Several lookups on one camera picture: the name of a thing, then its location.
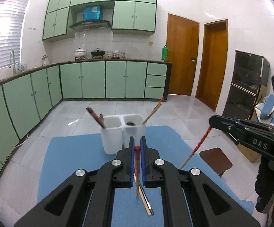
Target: door frame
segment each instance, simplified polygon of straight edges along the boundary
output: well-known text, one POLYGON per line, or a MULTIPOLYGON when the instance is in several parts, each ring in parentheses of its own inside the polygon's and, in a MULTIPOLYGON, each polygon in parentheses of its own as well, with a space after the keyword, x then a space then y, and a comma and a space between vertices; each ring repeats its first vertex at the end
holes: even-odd
MULTIPOLYGON (((227 36, 227 41, 228 41, 227 51, 226 51, 226 58, 228 57, 228 52, 229 52, 229 20, 228 19, 220 19, 220 20, 209 22, 209 23, 205 23, 203 25, 203 27, 204 27, 204 30, 203 30, 203 45, 202 45, 202 55, 201 55, 200 72, 199 72, 199 77, 198 77, 197 90, 196 90, 196 94, 195 94, 196 98, 199 97, 199 91, 200 91, 200 89, 199 89, 199 87, 200 87, 199 83, 200 83, 200 79, 201 79, 201 74, 204 73, 204 69, 203 69, 203 65, 202 64, 203 64, 203 59, 204 59, 203 56, 204 56, 204 53, 205 53, 204 52, 204 45, 205 45, 205 41, 206 41, 207 26, 212 25, 212 24, 221 23, 221 22, 225 22, 225 24, 226 24, 226 36, 227 36)), ((225 72, 224 72, 224 75, 223 75, 222 86, 223 86, 223 82, 224 82, 225 72)), ((218 106, 219 99, 220 99, 220 94, 219 94, 218 101, 217 101, 216 106, 213 109, 213 111, 216 111, 216 108, 218 106)))

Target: white pot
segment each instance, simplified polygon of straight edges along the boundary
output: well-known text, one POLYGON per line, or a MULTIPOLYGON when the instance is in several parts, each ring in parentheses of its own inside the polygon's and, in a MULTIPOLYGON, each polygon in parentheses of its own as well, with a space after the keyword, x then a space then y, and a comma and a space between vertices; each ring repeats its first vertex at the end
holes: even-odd
POLYGON ((85 50, 78 48, 74 54, 75 60, 85 60, 85 50))

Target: pot lid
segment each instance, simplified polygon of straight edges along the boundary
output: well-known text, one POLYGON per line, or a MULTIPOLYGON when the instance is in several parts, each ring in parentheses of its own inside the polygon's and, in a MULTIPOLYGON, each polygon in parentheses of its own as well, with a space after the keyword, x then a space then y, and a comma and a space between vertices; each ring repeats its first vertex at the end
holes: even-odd
POLYGON ((85 52, 85 50, 82 50, 81 48, 78 48, 77 50, 75 50, 75 52, 85 52))
POLYGON ((93 51, 91 51, 91 52, 104 52, 104 51, 101 50, 100 48, 97 48, 97 49, 95 49, 95 50, 93 50, 93 51))

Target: countertop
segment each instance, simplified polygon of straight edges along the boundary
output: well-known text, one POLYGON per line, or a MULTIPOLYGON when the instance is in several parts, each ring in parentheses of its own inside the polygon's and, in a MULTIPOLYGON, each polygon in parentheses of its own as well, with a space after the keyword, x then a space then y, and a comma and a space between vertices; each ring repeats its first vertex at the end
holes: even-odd
POLYGON ((25 76, 27 74, 30 74, 32 72, 37 72, 41 69, 49 68, 52 66, 58 66, 58 65, 65 65, 65 64, 71 64, 71 63, 80 63, 80 62, 94 62, 94 61, 143 61, 143 62, 151 62, 151 63, 159 63, 159 64, 171 64, 170 62, 164 62, 164 61, 157 61, 157 60, 145 60, 145 59, 108 59, 108 58, 102 58, 102 59, 86 59, 86 60, 72 60, 72 61, 66 61, 66 62, 60 62, 60 63, 52 63, 44 66, 38 66, 31 69, 28 69, 24 72, 17 73, 13 76, 9 76, 7 78, 4 78, 0 80, 0 86, 10 82, 16 78, 25 76))

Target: brown stool seat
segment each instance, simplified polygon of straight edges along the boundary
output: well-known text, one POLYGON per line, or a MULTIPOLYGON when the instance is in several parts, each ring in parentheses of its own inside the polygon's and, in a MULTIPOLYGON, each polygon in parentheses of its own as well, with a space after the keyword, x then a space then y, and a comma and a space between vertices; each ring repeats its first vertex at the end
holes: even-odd
POLYGON ((220 177, 233 166, 220 148, 204 150, 199 155, 220 177))

